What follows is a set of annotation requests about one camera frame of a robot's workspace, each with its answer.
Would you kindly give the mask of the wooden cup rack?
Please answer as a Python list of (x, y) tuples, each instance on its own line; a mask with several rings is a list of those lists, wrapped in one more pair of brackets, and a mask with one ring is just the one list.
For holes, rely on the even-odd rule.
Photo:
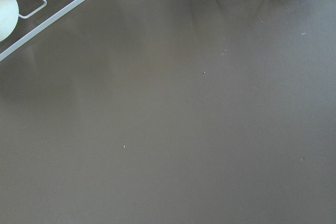
[(1, 41), (4, 60), (45, 28), (85, 0), (17, 0), (19, 18), (13, 32)]

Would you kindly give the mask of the white cup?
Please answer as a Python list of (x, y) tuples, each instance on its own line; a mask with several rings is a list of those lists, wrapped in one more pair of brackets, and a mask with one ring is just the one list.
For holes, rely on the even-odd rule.
[(15, 29), (19, 18), (17, 0), (1, 0), (1, 41), (5, 40)]

